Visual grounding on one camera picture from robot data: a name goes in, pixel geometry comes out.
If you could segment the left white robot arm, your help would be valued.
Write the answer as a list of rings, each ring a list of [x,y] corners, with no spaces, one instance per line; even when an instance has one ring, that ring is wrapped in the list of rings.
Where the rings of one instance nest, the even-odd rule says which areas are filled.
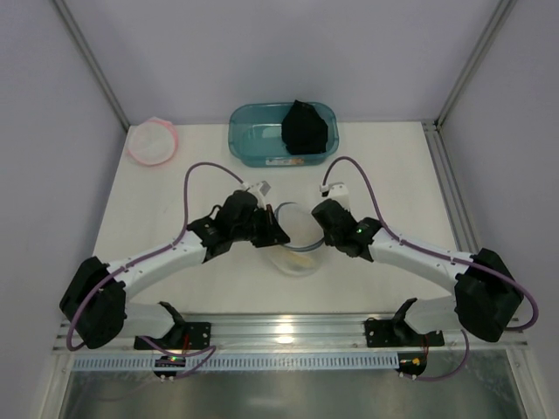
[[[70,323],[66,346],[98,349],[116,338],[134,339],[139,350],[182,349],[190,323],[168,302],[132,303],[132,298],[167,277],[228,252],[237,242],[256,248],[288,244],[271,205],[238,190],[209,215],[188,223],[170,244],[137,256],[104,263],[84,260],[59,303]]]

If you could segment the blue-rimmed mesh laundry bag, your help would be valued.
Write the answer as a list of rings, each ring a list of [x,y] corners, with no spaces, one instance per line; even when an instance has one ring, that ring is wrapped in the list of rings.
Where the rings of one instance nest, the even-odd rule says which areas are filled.
[[[321,266],[324,235],[311,211],[299,203],[285,202],[278,206],[274,215],[280,227],[290,237],[290,242],[272,247],[267,253],[270,262],[279,271],[292,277],[306,277],[315,273]],[[310,270],[294,268],[289,262],[289,257],[293,254],[313,258],[316,262],[315,268]]]

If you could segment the yellow bra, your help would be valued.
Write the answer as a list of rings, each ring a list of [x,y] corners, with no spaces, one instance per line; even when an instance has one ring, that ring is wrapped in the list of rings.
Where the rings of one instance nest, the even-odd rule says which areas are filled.
[[[313,258],[307,255],[301,254],[293,254],[289,257],[290,264],[296,268],[301,270],[310,270],[314,269],[316,266],[316,262]]]

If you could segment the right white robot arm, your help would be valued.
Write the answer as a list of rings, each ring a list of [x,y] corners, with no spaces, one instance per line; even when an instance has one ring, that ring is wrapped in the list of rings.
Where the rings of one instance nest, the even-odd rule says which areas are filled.
[[[428,333],[463,329],[478,339],[496,342],[523,300],[522,293],[502,275],[510,271],[494,251],[475,254],[439,249],[394,238],[380,221],[356,221],[350,211],[327,199],[312,210],[325,243],[351,258],[387,264],[428,280],[449,292],[436,299],[406,300],[396,322],[406,331]]]

